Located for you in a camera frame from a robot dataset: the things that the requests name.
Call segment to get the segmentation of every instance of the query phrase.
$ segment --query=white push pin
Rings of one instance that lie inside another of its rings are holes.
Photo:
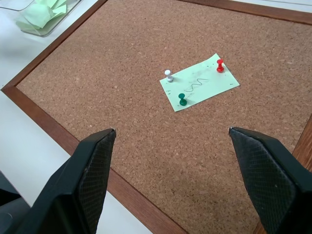
[[[170,74],[171,74],[170,70],[166,70],[165,71],[165,75],[167,76],[167,81],[168,82],[172,82],[174,80],[174,78]]]

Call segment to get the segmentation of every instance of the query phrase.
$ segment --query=green push pin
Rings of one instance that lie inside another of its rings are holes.
[[[187,101],[184,99],[185,95],[184,94],[179,94],[179,98],[181,99],[180,100],[180,105],[181,106],[185,106]]]

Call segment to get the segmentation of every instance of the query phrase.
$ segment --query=pencil mark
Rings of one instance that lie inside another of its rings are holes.
[[[203,83],[199,81],[200,78],[198,78],[198,79],[196,79],[196,80],[197,80],[197,82],[198,82],[199,84],[192,84],[192,85],[191,85],[191,89],[192,89],[192,90],[190,90],[190,91],[184,90],[184,91],[185,91],[185,92],[193,92],[193,90],[194,90],[193,85],[199,85],[199,86],[203,85]]]

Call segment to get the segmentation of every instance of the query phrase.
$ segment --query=drawn squiggle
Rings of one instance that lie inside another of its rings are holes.
[[[203,83],[202,83],[202,82],[200,82],[200,81],[199,81],[199,79],[200,79],[200,78],[196,79],[196,80],[197,80],[197,82],[198,82],[199,84],[192,84],[192,85],[191,85],[192,90],[191,90],[190,92],[193,92],[193,90],[194,90],[193,85],[199,85],[199,86],[200,86],[200,85],[203,85]]]

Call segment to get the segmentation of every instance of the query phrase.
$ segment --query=red push pin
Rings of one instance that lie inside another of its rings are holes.
[[[224,68],[222,67],[223,59],[218,59],[216,62],[219,64],[216,71],[222,73],[224,71]]]

